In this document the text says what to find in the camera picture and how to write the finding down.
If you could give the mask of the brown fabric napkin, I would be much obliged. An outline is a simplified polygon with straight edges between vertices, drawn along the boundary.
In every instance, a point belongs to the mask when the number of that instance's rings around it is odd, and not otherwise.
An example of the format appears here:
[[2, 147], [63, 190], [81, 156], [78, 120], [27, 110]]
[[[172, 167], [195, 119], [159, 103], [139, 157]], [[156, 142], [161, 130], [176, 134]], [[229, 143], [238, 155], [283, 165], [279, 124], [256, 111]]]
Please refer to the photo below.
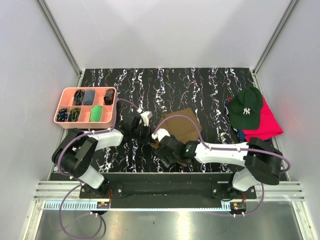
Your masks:
[[199, 143], [199, 135], [202, 131], [197, 117], [191, 108], [164, 114], [151, 137], [155, 141], [151, 146], [155, 149], [159, 147], [159, 143], [165, 136], [174, 136], [178, 141], [186, 144], [188, 141], [197, 141]]

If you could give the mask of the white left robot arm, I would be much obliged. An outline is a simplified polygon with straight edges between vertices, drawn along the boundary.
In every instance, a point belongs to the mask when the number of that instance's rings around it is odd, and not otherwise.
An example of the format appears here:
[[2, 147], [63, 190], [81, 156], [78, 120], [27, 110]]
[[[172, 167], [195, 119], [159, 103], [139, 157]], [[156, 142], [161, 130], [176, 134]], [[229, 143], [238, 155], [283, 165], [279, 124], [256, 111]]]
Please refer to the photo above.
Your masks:
[[70, 177], [90, 186], [90, 192], [97, 198], [108, 193], [105, 178], [91, 166], [96, 151], [118, 147], [128, 139], [149, 144], [152, 142], [149, 121], [151, 111], [140, 108], [123, 118], [115, 128], [97, 132], [71, 129], [52, 155], [52, 162]]

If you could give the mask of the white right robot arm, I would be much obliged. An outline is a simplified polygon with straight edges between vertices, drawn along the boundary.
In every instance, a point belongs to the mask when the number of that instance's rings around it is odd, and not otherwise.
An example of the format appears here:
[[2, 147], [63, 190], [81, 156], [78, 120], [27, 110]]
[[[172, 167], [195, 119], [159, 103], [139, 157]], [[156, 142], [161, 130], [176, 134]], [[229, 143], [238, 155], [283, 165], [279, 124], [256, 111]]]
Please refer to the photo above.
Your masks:
[[282, 154], [259, 138], [237, 144], [212, 144], [199, 140], [183, 143], [160, 128], [151, 135], [158, 143], [155, 153], [166, 167], [181, 165], [225, 163], [240, 166], [227, 185], [228, 195], [239, 198], [259, 183], [276, 186], [282, 173]]

